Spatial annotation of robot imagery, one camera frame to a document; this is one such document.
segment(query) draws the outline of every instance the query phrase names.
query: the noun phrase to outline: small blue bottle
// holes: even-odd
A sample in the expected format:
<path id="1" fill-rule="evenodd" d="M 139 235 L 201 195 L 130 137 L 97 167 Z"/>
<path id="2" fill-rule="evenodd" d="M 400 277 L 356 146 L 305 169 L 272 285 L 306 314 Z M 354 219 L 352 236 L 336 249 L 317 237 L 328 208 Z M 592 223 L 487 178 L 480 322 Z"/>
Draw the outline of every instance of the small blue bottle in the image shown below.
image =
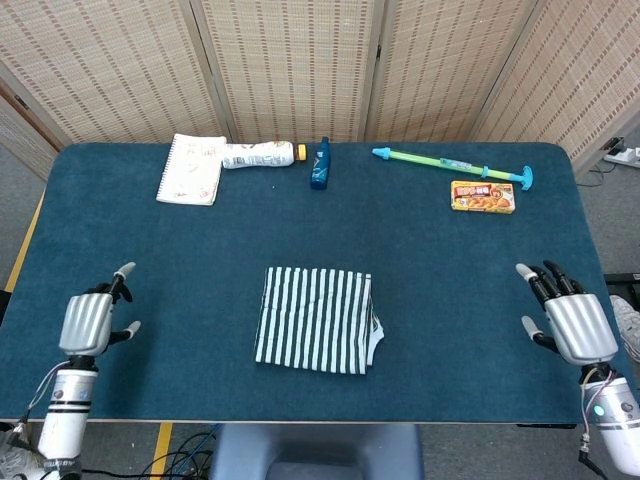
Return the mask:
<path id="1" fill-rule="evenodd" d="M 329 150 L 329 137 L 322 137 L 322 143 L 316 151 L 311 171 L 311 188 L 324 190 L 329 181 L 329 169 L 331 167 L 331 151 Z"/>

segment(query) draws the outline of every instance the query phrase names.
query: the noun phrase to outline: black and white striped fabric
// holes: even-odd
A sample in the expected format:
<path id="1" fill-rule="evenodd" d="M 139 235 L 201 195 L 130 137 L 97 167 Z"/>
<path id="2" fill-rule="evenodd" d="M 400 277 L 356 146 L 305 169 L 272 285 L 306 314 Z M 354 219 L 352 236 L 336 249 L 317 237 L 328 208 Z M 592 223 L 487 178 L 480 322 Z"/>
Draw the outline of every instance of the black and white striped fabric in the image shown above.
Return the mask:
<path id="1" fill-rule="evenodd" d="M 383 337 L 371 304 L 370 274 L 267 269 L 256 362 L 365 374 Z"/>

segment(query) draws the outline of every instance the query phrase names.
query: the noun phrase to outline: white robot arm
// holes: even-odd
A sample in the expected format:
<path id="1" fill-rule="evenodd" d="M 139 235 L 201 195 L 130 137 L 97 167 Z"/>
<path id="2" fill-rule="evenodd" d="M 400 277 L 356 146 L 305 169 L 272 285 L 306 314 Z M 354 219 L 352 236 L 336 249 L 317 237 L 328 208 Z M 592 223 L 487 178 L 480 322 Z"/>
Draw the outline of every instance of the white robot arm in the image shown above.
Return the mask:
<path id="1" fill-rule="evenodd" d="M 640 476 L 640 407 L 627 380 L 608 363 L 618 352 L 618 344 L 607 317 L 595 295 L 568 278 L 555 263 L 545 260 L 544 264 L 553 279 L 538 267 L 519 263 L 516 270 L 545 310 L 553 336 L 546 335 L 530 317 L 522 317 L 522 325 L 533 342 L 582 369 L 585 433 L 579 461 L 604 478 L 588 456 L 591 416 L 616 468 Z"/>
<path id="2" fill-rule="evenodd" d="M 135 263 L 122 266 L 110 284 L 101 283 L 69 301 L 59 343 L 68 361 L 56 365 L 45 376 L 8 439 L 10 445 L 34 453 L 42 464 L 41 468 L 23 472 L 23 480 L 78 480 L 82 476 L 80 451 L 98 377 L 95 358 L 109 345 L 131 339 L 140 328 L 140 322 L 133 322 L 122 331 L 111 331 L 116 302 L 121 296 L 128 302 L 133 300 L 124 282 L 134 267 Z M 54 375 L 49 409 L 38 447 L 34 448 L 24 441 L 23 432 L 31 410 Z"/>

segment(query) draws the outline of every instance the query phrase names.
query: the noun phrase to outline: woven screen panel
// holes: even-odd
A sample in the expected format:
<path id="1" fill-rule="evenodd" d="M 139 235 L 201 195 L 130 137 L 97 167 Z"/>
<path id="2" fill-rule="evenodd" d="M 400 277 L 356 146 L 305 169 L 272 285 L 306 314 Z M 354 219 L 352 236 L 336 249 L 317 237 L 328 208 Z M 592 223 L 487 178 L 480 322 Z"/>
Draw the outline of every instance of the woven screen panel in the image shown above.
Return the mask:
<path id="1" fill-rule="evenodd" d="M 220 134 L 177 2 L 0 3 L 2 61 L 73 142 Z"/>
<path id="2" fill-rule="evenodd" d="M 400 0 L 385 40 L 375 140 L 465 140 L 513 39 L 528 0 Z"/>
<path id="3" fill-rule="evenodd" d="M 574 159 L 616 116 L 640 109 L 640 4 L 547 2 L 476 132 L 546 141 Z"/>
<path id="4" fill-rule="evenodd" d="M 0 97 L 0 145 L 46 180 L 57 152 Z"/>
<path id="5" fill-rule="evenodd" d="M 240 141 L 356 140 L 375 0 L 203 0 Z"/>

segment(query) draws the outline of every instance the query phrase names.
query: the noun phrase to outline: blue felt tabletop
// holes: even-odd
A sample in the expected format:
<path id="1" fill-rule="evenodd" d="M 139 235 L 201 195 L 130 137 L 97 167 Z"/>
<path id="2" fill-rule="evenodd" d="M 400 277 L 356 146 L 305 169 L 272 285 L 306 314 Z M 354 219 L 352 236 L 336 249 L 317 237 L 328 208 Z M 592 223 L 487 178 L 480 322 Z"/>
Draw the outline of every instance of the blue felt tabletop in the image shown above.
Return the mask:
<path id="1" fill-rule="evenodd" d="M 543 314 L 517 262 L 561 264 L 611 305 L 569 160 L 548 144 L 397 144 L 398 150 L 520 172 L 512 215 L 454 212 L 464 174 L 333 144 L 326 191 L 311 162 L 223 171 L 212 207 L 155 200 L 168 145 L 73 145 L 56 160 L 0 328 L 0 417 L 22 414 L 57 344 L 70 296 L 137 262 L 141 320 L 98 359 L 93 418 L 577 422 L 577 368 L 536 347 L 520 317 Z M 385 331 L 366 376 L 256 364 L 265 269 L 371 273 Z M 619 355 L 616 365 L 629 373 Z M 44 405 L 37 412 L 44 413 Z"/>

